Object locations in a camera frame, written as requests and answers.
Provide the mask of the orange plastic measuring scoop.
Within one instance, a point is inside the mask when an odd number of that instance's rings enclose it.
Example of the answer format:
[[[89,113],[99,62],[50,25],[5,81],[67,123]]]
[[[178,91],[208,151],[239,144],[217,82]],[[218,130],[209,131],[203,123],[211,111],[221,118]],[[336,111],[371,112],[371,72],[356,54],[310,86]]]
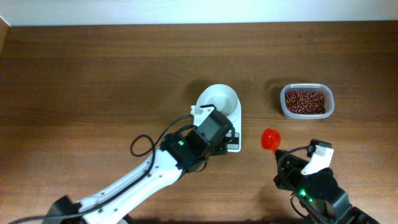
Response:
[[[267,128],[261,136],[261,146],[263,149],[275,153],[281,143],[281,136],[275,129]]]

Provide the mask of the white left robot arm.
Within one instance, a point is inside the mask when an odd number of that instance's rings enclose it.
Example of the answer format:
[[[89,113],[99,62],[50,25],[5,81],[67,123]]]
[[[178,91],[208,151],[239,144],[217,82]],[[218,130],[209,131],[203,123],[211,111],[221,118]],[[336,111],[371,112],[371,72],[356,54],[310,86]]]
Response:
[[[52,204],[44,223],[119,223],[154,193],[185,174],[202,171],[211,156],[225,155],[236,128],[215,108],[192,111],[192,124],[164,129],[151,139],[146,160],[105,189],[76,203],[64,196]]]

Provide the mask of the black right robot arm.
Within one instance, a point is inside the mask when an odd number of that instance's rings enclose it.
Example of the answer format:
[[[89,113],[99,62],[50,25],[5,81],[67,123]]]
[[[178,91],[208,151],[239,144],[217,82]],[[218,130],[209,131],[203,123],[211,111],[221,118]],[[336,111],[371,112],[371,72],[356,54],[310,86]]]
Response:
[[[307,223],[372,224],[378,221],[350,203],[348,193],[337,183],[329,168],[327,154],[313,154],[311,159],[299,158],[293,153],[304,150],[276,150],[278,189],[287,190],[297,197],[308,212]]]

